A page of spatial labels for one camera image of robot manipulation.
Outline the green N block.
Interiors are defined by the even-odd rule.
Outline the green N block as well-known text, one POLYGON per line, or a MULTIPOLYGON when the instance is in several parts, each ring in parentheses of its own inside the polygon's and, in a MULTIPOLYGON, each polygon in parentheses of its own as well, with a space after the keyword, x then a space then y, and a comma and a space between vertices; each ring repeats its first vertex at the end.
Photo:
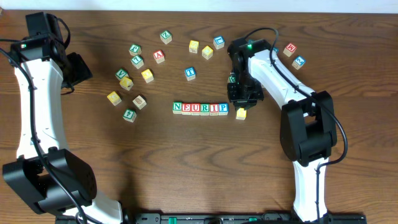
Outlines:
POLYGON ((173 114, 181 114, 182 113, 182 102, 174 101, 172 105, 173 114))

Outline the red U block moved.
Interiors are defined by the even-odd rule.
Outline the red U block moved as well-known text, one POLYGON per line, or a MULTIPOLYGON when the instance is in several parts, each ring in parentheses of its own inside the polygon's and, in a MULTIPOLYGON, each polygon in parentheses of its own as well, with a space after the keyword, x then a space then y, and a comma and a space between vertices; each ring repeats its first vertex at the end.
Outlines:
POLYGON ((200 115, 201 104, 200 103, 192 103, 191 104, 191 114, 194 116, 200 115))

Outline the yellow S block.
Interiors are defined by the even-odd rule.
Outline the yellow S block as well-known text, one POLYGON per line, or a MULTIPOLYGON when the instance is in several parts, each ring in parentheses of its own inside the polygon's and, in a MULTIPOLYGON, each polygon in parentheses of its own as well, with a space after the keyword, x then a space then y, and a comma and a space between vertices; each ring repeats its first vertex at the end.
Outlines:
POLYGON ((236 111, 236 119, 245 120, 247 116, 247 111, 244 108, 239 108, 236 111))

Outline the red E block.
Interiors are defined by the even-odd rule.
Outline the red E block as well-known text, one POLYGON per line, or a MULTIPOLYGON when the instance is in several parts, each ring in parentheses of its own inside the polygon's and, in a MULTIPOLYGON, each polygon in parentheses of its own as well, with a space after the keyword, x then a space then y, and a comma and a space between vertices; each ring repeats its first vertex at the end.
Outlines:
POLYGON ((191 114, 192 114, 192 112, 191 112, 191 106, 192 106, 191 103, 183 103, 183 104, 182 104, 182 114, 184 114, 184 115, 191 115, 191 114))

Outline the green R block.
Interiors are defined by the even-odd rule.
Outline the green R block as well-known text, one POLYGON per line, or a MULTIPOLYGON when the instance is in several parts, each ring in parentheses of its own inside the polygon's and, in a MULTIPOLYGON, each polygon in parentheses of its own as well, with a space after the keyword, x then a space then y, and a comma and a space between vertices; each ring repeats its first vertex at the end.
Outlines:
POLYGON ((200 115, 209 116, 210 115, 210 105, 208 103, 202 103, 200 105, 200 115))

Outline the blue P block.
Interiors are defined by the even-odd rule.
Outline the blue P block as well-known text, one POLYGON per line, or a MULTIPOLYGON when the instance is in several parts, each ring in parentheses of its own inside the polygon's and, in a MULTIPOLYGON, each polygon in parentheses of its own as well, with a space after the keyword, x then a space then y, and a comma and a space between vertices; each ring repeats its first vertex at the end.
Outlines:
POLYGON ((220 103, 219 105, 219 115, 227 115, 229 113, 229 106, 227 103, 220 103))

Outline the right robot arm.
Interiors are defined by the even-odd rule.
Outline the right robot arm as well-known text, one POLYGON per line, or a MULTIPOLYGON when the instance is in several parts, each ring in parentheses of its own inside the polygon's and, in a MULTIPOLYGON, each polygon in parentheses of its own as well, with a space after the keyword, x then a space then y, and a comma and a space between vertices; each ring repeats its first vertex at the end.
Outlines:
POLYGON ((295 172, 294 212, 301 222, 314 222, 327 213, 324 203, 325 168, 336 144, 336 126, 329 113, 331 96, 305 86, 279 60, 266 40, 233 40, 227 49, 235 82, 227 85, 236 110, 248 110, 264 99, 263 90, 281 111, 280 144, 295 172))

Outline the red I block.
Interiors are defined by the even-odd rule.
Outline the red I block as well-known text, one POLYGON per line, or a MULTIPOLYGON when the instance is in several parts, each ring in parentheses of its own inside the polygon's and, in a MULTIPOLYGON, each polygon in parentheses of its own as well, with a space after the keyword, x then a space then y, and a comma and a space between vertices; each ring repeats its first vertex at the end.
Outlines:
POLYGON ((210 116, 218 116, 219 113, 220 113, 219 104, 218 103, 210 104, 210 116))

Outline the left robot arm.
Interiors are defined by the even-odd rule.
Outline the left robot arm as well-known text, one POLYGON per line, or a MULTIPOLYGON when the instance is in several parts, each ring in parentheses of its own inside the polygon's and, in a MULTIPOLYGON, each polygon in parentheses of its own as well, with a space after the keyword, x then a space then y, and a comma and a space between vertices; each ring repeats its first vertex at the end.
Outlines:
POLYGON ((21 138, 16 160, 2 167, 4 180, 33 212, 52 214, 57 223, 128 223, 65 137, 61 97, 91 78, 90 69, 79 54, 66 53, 62 19, 45 12, 25 19, 29 35, 6 52, 21 94, 21 138))

